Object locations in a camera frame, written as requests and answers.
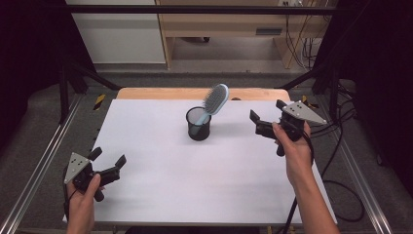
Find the gray floor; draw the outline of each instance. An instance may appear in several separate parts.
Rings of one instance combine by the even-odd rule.
[[[159,67],[150,70],[139,69],[134,73],[109,73],[106,70],[102,72],[102,76],[128,87],[210,87],[214,83],[225,83],[229,87],[274,88],[303,72],[300,67],[292,70],[281,68],[280,56],[274,52],[271,39],[251,41],[241,38],[231,41],[211,38],[210,44],[207,45],[199,40],[201,39],[184,38],[177,42],[176,46],[179,48],[175,50],[174,67],[170,71],[159,70]],[[91,87],[88,93],[82,96],[73,122],[21,219],[20,233],[24,233],[23,229],[27,231],[28,228],[35,228],[37,232],[40,232],[40,229],[50,229],[52,233],[65,228],[61,221],[62,168],[68,162],[72,151],[85,155],[93,147],[94,138],[98,136],[98,129],[109,108],[110,100],[116,96],[116,92],[109,91],[92,80],[88,80],[88,83]],[[309,89],[311,84],[312,81],[308,81],[290,90],[291,99],[298,100],[305,95],[310,103],[320,104],[325,96],[314,96]],[[94,102],[100,94],[106,94],[106,98],[99,110],[93,110]],[[57,128],[58,98],[58,86],[52,86],[33,95],[14,137],[1,152],[0,222],[6,219],[18,200]],[[325,116],[321,108],[316,109],[316,112]],[[393,232],[413,233],[412,198],[404,190],[392,169],[377,165],[375,152],[362,124],[356,119],[347,121],[344,124],[344,137]],[[329,159],[336,140],[334,134],[330,133],[315,137],[313,143],[317,155],[316,162],[321,170]],[[356,190],[341,151],[338,152],[325,178],[342,182]],[[358,216],[361,209],[353,194],[334,184],[326,184],[326,189],[338,215]],[[376,233],[371,218],[371,214],[366,214],[358,222],[338,219],[338,225],[343,233]],[[96,227],[97,230],[111,228],[103,225]]]

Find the white table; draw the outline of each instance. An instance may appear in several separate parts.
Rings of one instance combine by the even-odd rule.
[[[94,147],[94,170],[123,154],[121,179],[106,185],[95,221],[117,225],[277,225],[286,222],[294,193],[277,145],[254,133],[253,109],[278,121],[275,101],[228,100],[212,117],[210,135],[194,141],[185,114],[199,100],[115,99]],[[316,165],[321,193],[334,217]],[[298,209],[292,223],[301,223]]]

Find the forearm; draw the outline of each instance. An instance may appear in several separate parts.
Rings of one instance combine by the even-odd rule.
[[[306,233],[339,233],[312,173],[294,186]]]

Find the white cabinet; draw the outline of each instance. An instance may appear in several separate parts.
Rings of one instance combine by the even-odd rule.
[[[87,5],[155,5],[154,0],[66,0]],[[166,63],[158,16],[73,14],[93,63]]]

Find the black mesh cup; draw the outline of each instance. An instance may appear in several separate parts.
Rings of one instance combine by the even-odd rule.
[[[196,106],[186,112],[186,121],[188,122],[188,135],[193,140],[204,140],[209,136],[209,123],[211,116],[208,115],[202,125],[195,125],[205,113],[205,109]]]

